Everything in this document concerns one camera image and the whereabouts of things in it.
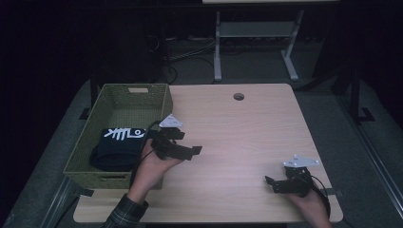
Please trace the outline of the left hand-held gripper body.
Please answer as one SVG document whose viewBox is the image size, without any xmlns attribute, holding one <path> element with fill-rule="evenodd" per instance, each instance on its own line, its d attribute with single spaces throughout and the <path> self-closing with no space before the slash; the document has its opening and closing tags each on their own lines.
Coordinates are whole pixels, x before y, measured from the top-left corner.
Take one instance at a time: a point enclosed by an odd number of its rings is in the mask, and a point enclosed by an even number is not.
<svg viewBox="0 0 403 228">
<path fill-rule="evenodd" d="M 159 123 L 160 130 L 154 138 L 151 146 L 157 156 L 164 160 L 163 156 L 167 153 L 178 152 L 179 145 L 176 140 L 182 140 L 184 132 L 181 131 L 182 122 L 177 120 L 172 114 L 166 116 Z"/>
</svg>

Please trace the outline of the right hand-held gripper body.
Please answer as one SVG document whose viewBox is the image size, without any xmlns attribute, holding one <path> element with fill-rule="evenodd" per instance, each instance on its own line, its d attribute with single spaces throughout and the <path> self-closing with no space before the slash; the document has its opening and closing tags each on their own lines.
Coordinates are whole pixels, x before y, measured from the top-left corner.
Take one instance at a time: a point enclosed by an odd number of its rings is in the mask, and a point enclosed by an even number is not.
<svg viewBox="0 0 403 228">
<path fill-rule="evenodd" d="M 283 163 L 286 180 L 281 180 L 277 186 L 289 186 L 294 193 L 304 198 L 312 188 L 313 180 L 308 166 L 319 165 L 319 160 L 294 155 L 290 160 Z"/>
</svg>

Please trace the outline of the dark navy garment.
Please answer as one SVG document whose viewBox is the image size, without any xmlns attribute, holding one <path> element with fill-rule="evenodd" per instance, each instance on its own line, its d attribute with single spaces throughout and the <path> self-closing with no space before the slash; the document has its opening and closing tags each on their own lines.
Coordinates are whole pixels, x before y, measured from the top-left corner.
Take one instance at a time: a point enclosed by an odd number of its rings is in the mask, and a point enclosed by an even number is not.
<svg viewBox="0 0 403 228">
<path fill-rule="evenodd" d="M 145 132 L 141 128 L 103 129 L 89 163 L 106 172 L 128 172 L 140 160 L 143 143 L 156 135 L 156 130 Z"/>
</svg>

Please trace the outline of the green woven basket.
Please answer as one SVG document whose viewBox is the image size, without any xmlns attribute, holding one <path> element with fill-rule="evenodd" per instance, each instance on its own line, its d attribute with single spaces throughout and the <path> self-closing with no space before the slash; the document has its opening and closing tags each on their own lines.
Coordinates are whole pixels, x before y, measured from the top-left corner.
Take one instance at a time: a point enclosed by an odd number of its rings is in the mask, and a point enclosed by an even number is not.
<svg viewBox="0 0 403 228">
<path fill-rule="evenodd" d="M 71 152 L 64 174 L 87 189 L 125 189 L 131 173 L 106 172 L 93 167 L 89 157 L 106 128 L 155 128 L 172 113 L 167 84 L 105 84 Z"/>
</svg>

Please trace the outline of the person's right hand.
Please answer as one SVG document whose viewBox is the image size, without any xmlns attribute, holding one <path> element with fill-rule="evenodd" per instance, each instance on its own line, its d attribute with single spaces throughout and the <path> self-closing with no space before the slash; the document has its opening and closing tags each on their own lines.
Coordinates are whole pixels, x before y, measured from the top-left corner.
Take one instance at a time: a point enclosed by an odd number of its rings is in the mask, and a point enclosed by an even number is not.
<svg viewBox="0 0 403 228">
<path fill-rule="evenodd" d="M 304 198 L 296 194 L 286 194 L 285 197 L 296 206 L 313 228 L 333 228 L 326 207 L 319 194 L 314 190 L 310 190 Z"/>
</svg>

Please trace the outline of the person's left hand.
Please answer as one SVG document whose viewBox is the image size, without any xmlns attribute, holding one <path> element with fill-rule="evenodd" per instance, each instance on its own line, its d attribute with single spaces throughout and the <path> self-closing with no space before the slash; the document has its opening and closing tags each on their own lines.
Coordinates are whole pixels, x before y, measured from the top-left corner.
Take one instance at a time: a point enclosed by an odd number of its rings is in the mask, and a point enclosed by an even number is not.
<svg viewBox="0 0 403 228">
<path fill-rule="evenodd" d="M 142 160 L 138 166 L 135 178 L 126 196 L 143 204 L 149 190 L 151 190 L 172 167 L 182 161 L 177 159 L 161 160 L 153 151 L 152 141 L 148 140 L 142 153 Z"/>
</svg>

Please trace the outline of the white metal stand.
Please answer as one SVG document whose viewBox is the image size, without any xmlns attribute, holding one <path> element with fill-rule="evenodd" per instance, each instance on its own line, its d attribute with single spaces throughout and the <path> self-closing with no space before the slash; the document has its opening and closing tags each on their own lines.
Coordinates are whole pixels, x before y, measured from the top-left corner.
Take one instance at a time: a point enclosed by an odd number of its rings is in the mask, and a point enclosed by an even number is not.
<svg viewBox="0 0 403 228">
<path fill-rule="evenodd" d="M 226 22 L 221 20 L 221 13 L 216 12 L 215 23 L 215 52 L 214 81 L 220 82 L 221 75 L 221 40 L 223 38 L 288 38 L 289 44 L 283 49 L 281 57 L 286 66 L 290 80 L 298 80 L 297 71 L 291 59 L 291 54 L 297 39 L 304 11 L 300 10 L 294 21 L 280 22 Z"/>
</svg>

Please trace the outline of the black metal post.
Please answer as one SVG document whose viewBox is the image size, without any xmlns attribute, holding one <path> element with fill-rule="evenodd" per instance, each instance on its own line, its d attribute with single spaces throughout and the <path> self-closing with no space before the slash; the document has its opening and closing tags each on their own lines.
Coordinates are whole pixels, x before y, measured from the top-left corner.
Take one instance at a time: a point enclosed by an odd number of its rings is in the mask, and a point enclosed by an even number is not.
<svg viewBox="0 0 403 228">
<path fill-rule="evenodd" d="M 91 73 L 89 84 L 90 84 L 90 103 L 91 103 L 91 107 L 93 107 L 95 105 L 97 97 L 98 97 L 98 83 L 97 83 L 96 72 Z"/>
<path fill-rule="evenodd" d="M 350 115 L 356 124 L 362 122 L 374 122 L 374 116 L 367 107 L 359 104 L 360 98 L 360 77 L 357 70 L 354 71 L 351 81 L 351 95 L 350 95 Z"/>
</svg>

